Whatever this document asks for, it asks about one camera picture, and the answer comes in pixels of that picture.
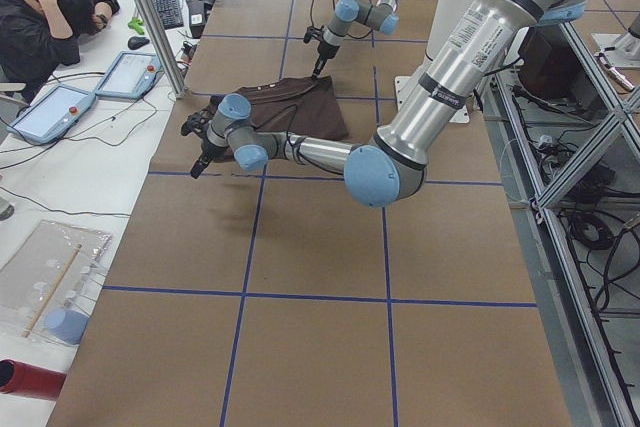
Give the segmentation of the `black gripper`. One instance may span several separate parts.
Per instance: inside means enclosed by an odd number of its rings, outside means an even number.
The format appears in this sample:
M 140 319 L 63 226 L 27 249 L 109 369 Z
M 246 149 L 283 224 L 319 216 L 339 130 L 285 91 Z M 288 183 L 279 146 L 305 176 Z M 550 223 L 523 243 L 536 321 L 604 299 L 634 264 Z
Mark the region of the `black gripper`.
M 339 48 L 340 48 L 340 44 L 334 45 L 333 43 L 330 43 L 326 40 L 321 40 L 319 42 L 319 45 L 317 48 L 319 57 L 315 62 L 315 65 L 311 74 L 312 79 L 316 79 L 320 76 L 320 74 L 322 73 L 327 63 L 327 60 L 333 59 L 336 56 Z
M 201 155 L 191 170 L 192 178 L 199 178 L 206 170 L 206 162 L 221 162 L 225 156 L 225 138 L 214 135 L 213 138 L 205 136 L 201 142 Z

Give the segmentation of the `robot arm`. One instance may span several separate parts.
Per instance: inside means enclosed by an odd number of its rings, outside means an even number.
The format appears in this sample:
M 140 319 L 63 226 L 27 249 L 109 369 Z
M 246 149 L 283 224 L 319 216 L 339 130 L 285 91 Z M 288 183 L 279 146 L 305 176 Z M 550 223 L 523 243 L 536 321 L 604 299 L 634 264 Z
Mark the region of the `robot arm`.
M 311 25 L 305 32 L 304 43 L 309 43 L 312 39 L 318 41 L 318 57 L 311 77 L 319 77 L 326 63 L 336 56 L 343 41 L 349 36 L 353 23 L 385 35 L 392 34 L 399 21 L 396 13 L 399 2 L 400 0 L 376 0 L 375 3 L 367 0 L 338 0 L 326 25 Z
M 362 145 L 287 130 L 260 132 L 251 122 L 250 102 L 228 94 L 214 112 L 194 113 L 182 125 L 183 135 L 195 134 L 201 141 L 191 174 L 198 177 L 231 152 L 246 171 L 281 159 L 339 174 L 351 196 L 369 207 L 407 198 L 422 186 L 430 146 L 516 34 L 575 20 L 585 5 L 586 0 L 471 0 L 434 60 L 415 70 L 393 120 Z

